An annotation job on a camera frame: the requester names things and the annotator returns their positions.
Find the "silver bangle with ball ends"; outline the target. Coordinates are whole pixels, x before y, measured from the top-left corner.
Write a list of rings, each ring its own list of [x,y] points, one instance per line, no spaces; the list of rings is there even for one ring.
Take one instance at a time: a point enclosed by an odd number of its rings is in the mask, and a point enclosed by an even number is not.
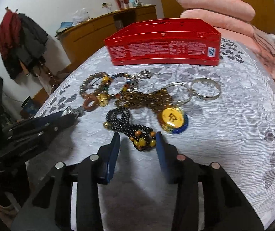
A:
[[[164,86],[168,92],[170,92],[171,88],[175,88],[174,94],[172,95],[172,102],[169,103],[171,106],[181,107],[186,103],[190,102],[193,94],[188,85],[183,82],[173,82]]]

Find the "blue cloth on sideboard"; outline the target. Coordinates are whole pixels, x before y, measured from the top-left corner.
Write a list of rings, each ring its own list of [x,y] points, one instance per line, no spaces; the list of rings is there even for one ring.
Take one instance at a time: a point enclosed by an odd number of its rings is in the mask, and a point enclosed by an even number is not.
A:
[[[61,34],[62,32],[70,29],[72,26],[73,26],[73,22],[68,22],[68,21],[61,22],[61,25],[58,28],[58,30],[56,30],[56,34],[55,35]]]

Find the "lower pink folded quilt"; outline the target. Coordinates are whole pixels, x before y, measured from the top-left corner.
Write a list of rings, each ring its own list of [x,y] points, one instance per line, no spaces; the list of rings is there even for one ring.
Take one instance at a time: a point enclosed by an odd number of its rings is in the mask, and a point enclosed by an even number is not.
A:
[[[249,37],[253,37],[255,32],[253,26],[247,22],[204,9],[186,10],[180,15],[180,18],[201,19],[213,27],[230,30]]]

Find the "pink folded quilt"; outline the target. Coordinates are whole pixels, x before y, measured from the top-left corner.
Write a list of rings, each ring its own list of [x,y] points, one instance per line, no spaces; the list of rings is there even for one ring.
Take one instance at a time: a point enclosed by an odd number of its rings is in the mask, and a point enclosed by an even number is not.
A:
[[[176,0],[184,9],[205,9],[252,21],[256,15],[254,8],[241,0]]]
[[[201,19],[213,27],[230,30],[249,37],[253,37],[255,32],[253,26],[247,22],[204,9],[186,10],[180,15],[180,18]]]

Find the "white plastic bag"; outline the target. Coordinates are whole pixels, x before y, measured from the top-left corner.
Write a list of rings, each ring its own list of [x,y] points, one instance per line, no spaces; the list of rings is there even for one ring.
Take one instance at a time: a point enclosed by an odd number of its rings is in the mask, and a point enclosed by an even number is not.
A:
[[[77,10],[72,17],[73,27],[87,20],[89,20],[89,13],[86,8]]]

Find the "silver metal watch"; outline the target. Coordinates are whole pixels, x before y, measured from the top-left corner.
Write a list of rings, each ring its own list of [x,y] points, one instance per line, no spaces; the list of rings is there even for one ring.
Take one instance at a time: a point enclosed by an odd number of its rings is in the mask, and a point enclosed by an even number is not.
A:
[[[69,106],[63,111],[63,114],[64,115],[73,114],[74,116],[76,116],[76,118],[79,118],[83,116],[85,112],[92,112],[96,108],[100,107],[98,104],[98,99],[96,94],[98,92],[97,89],[101,84],[102,78],[106,74],[107,73],[105,72],[99,72],[99,73],[91,74],[89,77],[87,77],[82,82],[82,85],[79,88],[79,95],[81,98],[84,99],[82,106],[76,109],[73,109],[72,107]],[[131,76],[132,80],[131,80],[131,86],[127,92],[132,92],[133,90],[137,89],[138,82],[140,80],[149,79],[152,77],[152,73],[146,69],[142,70],[139,73],[129,74],[129,75]]]

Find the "light blue kettle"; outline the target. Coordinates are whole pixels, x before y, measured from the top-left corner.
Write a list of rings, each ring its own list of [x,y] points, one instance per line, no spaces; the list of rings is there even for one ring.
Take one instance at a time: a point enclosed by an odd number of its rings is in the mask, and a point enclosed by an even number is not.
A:
[[[138,7],[139,0],[128,0],[128,4],[132,7]]]

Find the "wall power socket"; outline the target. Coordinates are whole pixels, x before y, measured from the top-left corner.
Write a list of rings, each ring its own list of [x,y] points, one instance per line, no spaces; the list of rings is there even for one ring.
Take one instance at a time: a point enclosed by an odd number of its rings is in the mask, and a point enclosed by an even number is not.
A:
[[[112,3],[109,3],[109,2],[102,3],[102,7],[108,8],[111,6],[112,6]]]

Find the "upper pink folded quilt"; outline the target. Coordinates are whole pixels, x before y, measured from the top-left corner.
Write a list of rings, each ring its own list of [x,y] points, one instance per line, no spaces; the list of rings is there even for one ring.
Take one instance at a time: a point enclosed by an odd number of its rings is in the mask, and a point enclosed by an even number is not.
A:
[[[184,9],[205,9],[252,21],[256,15],[254,8],[241,0],[176,0]]]

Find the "pink bedspread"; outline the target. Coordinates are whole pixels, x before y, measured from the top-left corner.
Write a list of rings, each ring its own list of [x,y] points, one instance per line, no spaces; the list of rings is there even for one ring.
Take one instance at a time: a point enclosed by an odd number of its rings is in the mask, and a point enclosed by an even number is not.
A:
[[[254,26],[245,34],[217,27],[222,37],[242,43],[260,60],[275,82],[275,41],[270,35]]]

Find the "red tin box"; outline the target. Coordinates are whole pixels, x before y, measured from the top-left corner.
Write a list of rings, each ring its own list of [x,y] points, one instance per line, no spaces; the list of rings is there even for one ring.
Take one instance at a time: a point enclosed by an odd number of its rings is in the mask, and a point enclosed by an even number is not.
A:
[[[156,19],[130,24],[104,42],[115,66],[217,66],[221,33],[201,19]]]

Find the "clothes on coat rack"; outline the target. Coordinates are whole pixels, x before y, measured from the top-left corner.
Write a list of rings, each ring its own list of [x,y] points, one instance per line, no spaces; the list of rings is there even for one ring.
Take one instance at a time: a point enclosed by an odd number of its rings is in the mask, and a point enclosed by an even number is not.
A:
[[[46,31],[26,14],[6,8],[0,23],[0,55],[12,80],[24,70],[34,74],[34,67],[45,63],[48,38]]]

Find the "wooden sideboard cabinet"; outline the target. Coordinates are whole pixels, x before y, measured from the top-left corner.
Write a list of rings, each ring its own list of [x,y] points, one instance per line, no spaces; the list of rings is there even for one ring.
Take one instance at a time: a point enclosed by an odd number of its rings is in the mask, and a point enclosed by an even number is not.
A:
[[[155,5],[118,10],[71,27],[57,35],[70,64],[63,72],[72,72],[104,46],[104,40],[136,22],[157,19]]]

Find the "blue cup on floor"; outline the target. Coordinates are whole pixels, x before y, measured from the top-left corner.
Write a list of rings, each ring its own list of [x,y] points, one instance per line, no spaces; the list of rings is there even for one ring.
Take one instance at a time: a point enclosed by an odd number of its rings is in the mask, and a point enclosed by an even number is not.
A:
[[[24,100],[21,107],[22,110],[20,114],[23,118],[33,117],[39,111],[39,107],[36,105],[36,103],[34,103],[30,96]]]

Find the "white floral tablecloth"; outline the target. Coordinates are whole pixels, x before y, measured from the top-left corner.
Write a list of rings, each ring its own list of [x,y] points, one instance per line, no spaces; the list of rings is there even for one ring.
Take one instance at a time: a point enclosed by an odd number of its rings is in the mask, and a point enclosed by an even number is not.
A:
[[[229,174],[261,219],[264,227],[275,220],[275,83],[248,48],[222,39],[215,67],[184,64],[114,66],[101,48],[76,69],[39,109],[46,116],[67,107],[77,108],[82,82],[91,74],[149,70],[152,77],[139,82],[149,93],[197,78],[218,82],[218,99],[204,101],[193,95],[183,107],[189,126],[182,134],[162,132],[168,143],[197,163],[218,162]],[[114,177],[99,186],[104,230],[169,230],[177,187],[166,183],[155,149],[140,152],[127,136]]]

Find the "wooden coat rack stand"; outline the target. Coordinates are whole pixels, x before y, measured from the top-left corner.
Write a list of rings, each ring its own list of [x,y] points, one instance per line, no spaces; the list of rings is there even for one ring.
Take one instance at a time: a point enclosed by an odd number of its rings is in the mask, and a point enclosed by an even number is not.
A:
[[[35,66],[33,72],[48,95],[51,95],[62,83],[62,80],[54,75],[42,62]]]

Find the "multicolour bead bracelet gold charm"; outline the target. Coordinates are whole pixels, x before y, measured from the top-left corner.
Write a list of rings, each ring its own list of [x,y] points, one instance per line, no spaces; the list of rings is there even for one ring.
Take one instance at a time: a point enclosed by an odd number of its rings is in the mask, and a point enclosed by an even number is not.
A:
[[[109,87],[111,83],[119,77],[125,78],[125,84],[122,86],[121,90],[117,93],[110,94]],[[100,86],[98,87],[98,92],[96,94],[98,99],[98,104],[101,107],[105,107],[109,104],[110,100],[120,99],[121,96],[128,91],[131,86],[131,76],[127,73],[116,73],[112,76],[104,75]]]

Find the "amber bead necklace yellow pendant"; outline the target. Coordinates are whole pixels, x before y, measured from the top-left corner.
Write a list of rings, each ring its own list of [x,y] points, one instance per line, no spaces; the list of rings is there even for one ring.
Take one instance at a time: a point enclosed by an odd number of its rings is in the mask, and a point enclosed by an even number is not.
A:
[[[187,130],[189,119],[179,105],[173,104],[173,97],[166,88],[151,93],[126,92],[115,102],[116,106],[127,109],[147,108],[157,116],[161,128],[171,134],[181,134]]]

